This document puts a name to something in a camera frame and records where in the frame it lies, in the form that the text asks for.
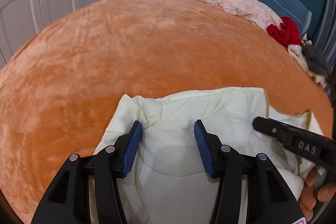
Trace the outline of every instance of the white and red sticker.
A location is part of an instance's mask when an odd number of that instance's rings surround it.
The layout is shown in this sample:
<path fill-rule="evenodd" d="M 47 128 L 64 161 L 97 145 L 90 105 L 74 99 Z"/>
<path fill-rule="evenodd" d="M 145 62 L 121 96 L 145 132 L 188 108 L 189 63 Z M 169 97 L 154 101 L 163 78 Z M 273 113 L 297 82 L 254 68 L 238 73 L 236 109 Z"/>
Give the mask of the white and red sticker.
<path fill-rule="evenodd" d="M 303 217 L 299 219 L 298 221 L 294 222 L 293 224 L 307 224 L 306 219 Z"/>

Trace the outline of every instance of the finger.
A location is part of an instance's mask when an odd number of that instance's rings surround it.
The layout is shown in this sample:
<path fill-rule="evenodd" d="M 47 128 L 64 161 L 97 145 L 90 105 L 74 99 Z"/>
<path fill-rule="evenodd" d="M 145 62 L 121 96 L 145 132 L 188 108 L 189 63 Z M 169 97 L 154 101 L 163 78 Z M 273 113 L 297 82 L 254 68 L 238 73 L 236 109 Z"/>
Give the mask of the finger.
<path fill-rule="evenodd" d="M 302 203 L 301 199 L 299 199 L 299 205 L 306 218 L 306 221 L 309 222 L 313 218 L 313 210 L 307 209 L 307 207 Z"/>
<path fill-rule="evenodd" d="M 316 170 L 315 168 L 311 169 L 306 177 L 306 183 L 309 187 L 313 187 L 316 181 Z"/>
<path fill-rule="evenodd" d="M 316 196 L 313 187 L 309 187 L 306 183 L 304 184 L 301 201 L 308 210 L 312 210 L 316 205 Z"/>
<path fill-rule="evenodd" d="M 336 193 L 336 183 L 324 185 L 317 194 L 317 199 L 321 202 L 330 201 Z"/>

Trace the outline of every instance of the bed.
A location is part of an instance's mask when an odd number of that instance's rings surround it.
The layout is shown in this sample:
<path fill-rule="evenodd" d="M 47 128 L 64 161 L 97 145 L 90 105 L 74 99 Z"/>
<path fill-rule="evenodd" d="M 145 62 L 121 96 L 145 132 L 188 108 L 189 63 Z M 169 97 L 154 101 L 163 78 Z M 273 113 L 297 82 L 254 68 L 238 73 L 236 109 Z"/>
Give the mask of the bed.
<path fill-rule="evenodd" d="M 103 0 L 49 25 L 0 74 L 0 188 L 27 224 L 71 153 L 91 155 L 120 98 L 262 87 L 278 111 L 332 107 L 287 50 L 244 20 L 195 0 Z"/>

